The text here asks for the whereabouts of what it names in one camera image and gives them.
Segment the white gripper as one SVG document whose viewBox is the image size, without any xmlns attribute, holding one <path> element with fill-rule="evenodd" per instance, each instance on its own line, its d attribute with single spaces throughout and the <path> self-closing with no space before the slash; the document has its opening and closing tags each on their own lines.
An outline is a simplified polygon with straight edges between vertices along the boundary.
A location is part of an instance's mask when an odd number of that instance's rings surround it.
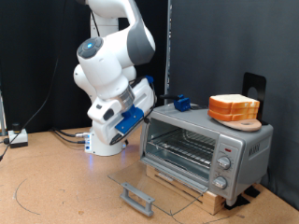
<svg viewBox="0 0 299 224">
<path fill-rule="evenodd" d="M 96 98 L 92 104 L 93 129 L 100 141 L 114 145 L 139 125 L 154 106 L 154 92 L 148 79 L 142 78 L 133 88 L 126 77 L 93 82 Z"/>
</svg>

